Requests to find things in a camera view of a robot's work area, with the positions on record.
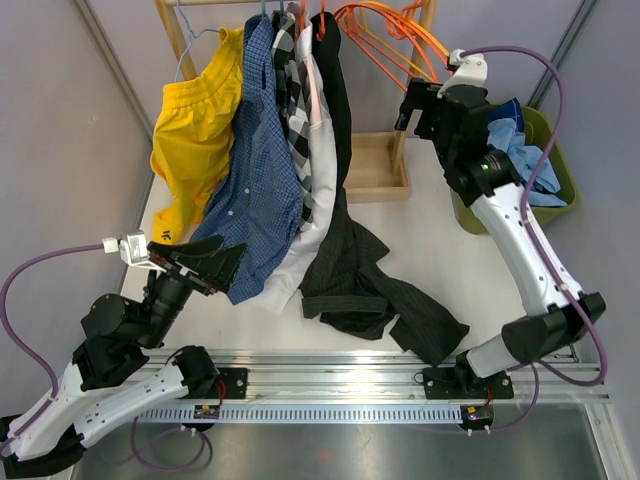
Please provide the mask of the light blue shirt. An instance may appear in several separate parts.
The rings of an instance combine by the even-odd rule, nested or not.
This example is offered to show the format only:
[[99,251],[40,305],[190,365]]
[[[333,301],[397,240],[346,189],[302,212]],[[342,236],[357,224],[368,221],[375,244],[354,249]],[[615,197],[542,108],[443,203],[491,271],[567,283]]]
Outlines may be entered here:
[[[488,124],[487,144],[504,151],[518,172],[521,183],[526,185],[543,151],[526,143],[526,136],[519,132],[511,119],[501,119]],[[536,176],[528,193],[528,202],[538,207],[565,207],[567,203],[557,196],[560,183],[548,158],[544,159],[541,171]]]

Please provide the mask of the black striped shirt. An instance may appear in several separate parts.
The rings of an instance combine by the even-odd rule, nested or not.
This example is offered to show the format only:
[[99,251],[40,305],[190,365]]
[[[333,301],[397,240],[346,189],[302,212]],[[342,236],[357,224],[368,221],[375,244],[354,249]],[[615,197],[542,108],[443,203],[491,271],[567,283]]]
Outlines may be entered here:
[[329,231],[299,286],[303,316],[373,341],[389,335],[403,351],[437,366],[459,346],[469,326],[414,285],[384,273],[389,248],[354,221],[340,189]]

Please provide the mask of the black garment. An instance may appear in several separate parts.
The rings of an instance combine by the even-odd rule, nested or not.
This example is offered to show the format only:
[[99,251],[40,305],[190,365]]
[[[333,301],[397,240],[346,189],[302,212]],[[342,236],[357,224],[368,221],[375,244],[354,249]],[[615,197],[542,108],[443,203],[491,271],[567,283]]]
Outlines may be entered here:
[[311,18],[312,52],[323,79],[323,92],[331,115],[337,153],[337,187],[344,188],[352,159],[352,118],[339,52],[341,33],[330,12]]

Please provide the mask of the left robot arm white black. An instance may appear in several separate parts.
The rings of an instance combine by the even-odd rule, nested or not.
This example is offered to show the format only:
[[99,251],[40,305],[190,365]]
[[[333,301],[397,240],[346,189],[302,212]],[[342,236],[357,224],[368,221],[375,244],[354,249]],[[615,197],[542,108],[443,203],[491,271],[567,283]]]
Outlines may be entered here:
[[9,479],[58,474],[119,426],[165,402],[213,400],[197,407],[195,418],[214,419],[226,400],[246,396],[248,371],[218,368],[203,346],[187,345],[170,354],[146,379],[130,380],[149,361],[192,293],[225,293],[246,252],[244,243],[226,246],[221,236],[180,245],[147,241],[142,232],[105,238],[97,249],[118,253],[130,267],[147,270],[142,301],[108,293],[95,300],[81,325],[85,338],[61,376],[10,326],[17,346],[47,373],[50,389],[27,412],[1,420],[1,461]]

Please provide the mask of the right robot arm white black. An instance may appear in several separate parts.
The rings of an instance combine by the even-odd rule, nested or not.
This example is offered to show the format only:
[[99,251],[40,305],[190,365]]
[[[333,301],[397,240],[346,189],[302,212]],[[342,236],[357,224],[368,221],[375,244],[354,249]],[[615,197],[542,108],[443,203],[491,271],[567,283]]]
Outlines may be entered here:
[[446,183],[484,225],[516,283],[524,317],[456,358],[453,380],[476,396],[490,379],[540,362],[586,335],[606,310],[598,292],[587,294],[555,254],[508,154],[488,141],[491,107],[483,87],[410,80],[395,128],[420,114],[416,136],[432,141]]

